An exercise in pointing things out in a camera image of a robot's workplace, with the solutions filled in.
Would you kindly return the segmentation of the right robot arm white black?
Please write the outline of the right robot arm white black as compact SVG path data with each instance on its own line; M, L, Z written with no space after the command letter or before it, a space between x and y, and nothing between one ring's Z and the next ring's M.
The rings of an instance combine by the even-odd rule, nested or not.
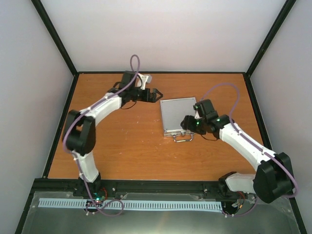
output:
M277 154L252 139L228 115L211 119L187 115L182 120L181 127L200 135L213 134L216 139L233 147L251 164L255 174L234 172L225 175L225 189L255 194L266 203L294 194L297 184L290 157L285 153Z

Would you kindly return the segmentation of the aluminium poker case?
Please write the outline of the aluminium poker case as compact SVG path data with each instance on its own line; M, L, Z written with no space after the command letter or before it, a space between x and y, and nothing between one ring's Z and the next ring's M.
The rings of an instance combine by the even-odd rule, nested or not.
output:
M170 137L176 143L190 142L194 133L180 126L186 115L194 116L195 97L166 99L160 101L161 120L164 137Z

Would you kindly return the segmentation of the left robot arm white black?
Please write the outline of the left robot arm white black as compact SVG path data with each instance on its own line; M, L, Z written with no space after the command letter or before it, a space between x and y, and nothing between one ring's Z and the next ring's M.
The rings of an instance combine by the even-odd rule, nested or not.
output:
M146 87L151 81L151 75L125 71L121 81L116 82L100 100L80 111L68 113L63 129L63 148L73 156L84 190L90 196L101 192L101 176L93 156L96 126L129 101L155 103L160 100L163 94L158 89Z

